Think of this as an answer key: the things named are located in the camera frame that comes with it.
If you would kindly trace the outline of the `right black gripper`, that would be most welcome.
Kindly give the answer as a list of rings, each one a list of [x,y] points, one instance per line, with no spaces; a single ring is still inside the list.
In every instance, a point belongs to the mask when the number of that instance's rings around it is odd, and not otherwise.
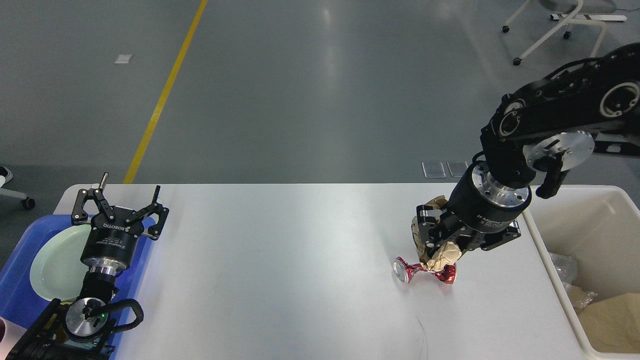
[[[425,264],[448,242],[462,253],[490,251],[521,237],[517,217],[530,205],[531,188],[508,187],[486,162],[473,162],[453,189],[447,205],[416,207],[418,256]]]

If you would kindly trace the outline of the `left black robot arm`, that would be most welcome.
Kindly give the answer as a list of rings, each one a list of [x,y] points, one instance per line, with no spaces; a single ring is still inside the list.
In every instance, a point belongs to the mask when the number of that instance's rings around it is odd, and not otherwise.
[[[7,351],[8,360],[108,360],[114,335],[144,321],[144,310],[117,285],[131,268],[142,239],[157,240],[169,216],[156,186],[138,210],[105,198],[108,173],[98,185],[77,192],[70,227],[87,228],[80,262],[87,268],[76,296],[54,297]]]

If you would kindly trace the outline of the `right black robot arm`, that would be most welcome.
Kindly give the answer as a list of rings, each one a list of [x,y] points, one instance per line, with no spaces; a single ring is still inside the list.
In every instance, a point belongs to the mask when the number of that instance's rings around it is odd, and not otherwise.
[[[552,198],[592,153],[639,156],[640,46],[572,61],[513,93],[480,133],[449,198],[416,208],[419,262],[430,271],[464,253],[502,246],[521,234],[516,219],[533,196]]]

